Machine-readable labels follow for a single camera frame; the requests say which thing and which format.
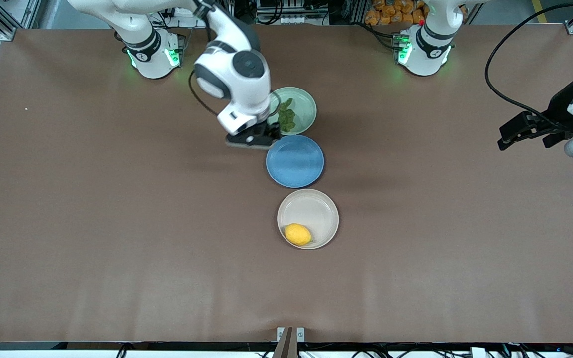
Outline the green lettuce leaf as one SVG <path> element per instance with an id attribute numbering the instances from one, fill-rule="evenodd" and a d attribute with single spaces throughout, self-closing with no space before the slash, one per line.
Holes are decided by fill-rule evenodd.
<path id="1" fill-rule="evenodd" d="M 290 132 L 295 128 L 295 111 L 291 109 L 293 98 L 281 102 L 278 106 L 278 124 L 282 132 Z"/>

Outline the light green plate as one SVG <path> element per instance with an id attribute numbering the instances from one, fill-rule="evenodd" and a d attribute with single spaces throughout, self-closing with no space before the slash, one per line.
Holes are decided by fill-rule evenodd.
<path id="1" fill-rule="evenodd" d="M 289 98 L 293 98 L 291 109 L 295 112 L 295 127 L 290 132 L 282 132 L 282 135 L 302 134 L 312 126 L 317 116 L 316 103 L 313 97 L 304 89 L 286 87 L 274 90 L 271 95 L 268 122 L 278 121 L 278 106 Z"/>

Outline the bag of oranges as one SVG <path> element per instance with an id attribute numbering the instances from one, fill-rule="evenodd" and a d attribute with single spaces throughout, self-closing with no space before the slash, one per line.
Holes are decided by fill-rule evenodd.
<path id="1" fill-rule="evenodd" d="M 370 0 L 364 24 L 379 26 L 404 22 L 423 25 L 430 12 L 423 0 Z"/>

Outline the white plate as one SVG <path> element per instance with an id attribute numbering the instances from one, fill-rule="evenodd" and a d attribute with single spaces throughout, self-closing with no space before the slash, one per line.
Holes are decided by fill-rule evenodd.
<path id="1" fill-rule="evenodd" d="M 312 233 L 312 242 L 298 247 L 284 237 L 296 248 L 314 250 L 330 243 L 339 229 L 339 210 L 336 204 L 325 193 L 313 189 L 301 189 L 287 195 L 277 212 L 277 224 L 282 237 L 284 227 L 298 223 L 307 227 Z"/>

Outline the blue plate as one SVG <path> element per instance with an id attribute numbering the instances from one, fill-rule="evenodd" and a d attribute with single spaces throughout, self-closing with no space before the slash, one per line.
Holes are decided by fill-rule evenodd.
<path id="1" fill-rule="evenodd" d="M 265 166 L 278 185 L 305 188 L 321 177 L 325 157 L 316 141 L 303 135 L 291 135 L 273 144 L 266 155 Z"/>

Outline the white power strip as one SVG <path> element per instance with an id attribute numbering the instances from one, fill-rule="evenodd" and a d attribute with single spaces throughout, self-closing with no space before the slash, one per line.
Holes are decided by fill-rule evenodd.
<path id="1" fill-rule="evenodd" d="M 156 12 L 163 14 L 164 18 L 174 18 L 177 16 L 193 17 L 197 9 L 197 0 L 164 0 L 161 9 Z"/>

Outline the yellow lemon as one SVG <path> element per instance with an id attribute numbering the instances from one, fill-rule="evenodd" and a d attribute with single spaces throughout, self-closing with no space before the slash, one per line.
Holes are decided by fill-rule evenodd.
<path id="1" fill-rule="evenodd" d="M 312 242 L 312 233 L 302 224 L 292 223 L 284 227 L 284 237 L 291 244 L 304 247 Z"/>

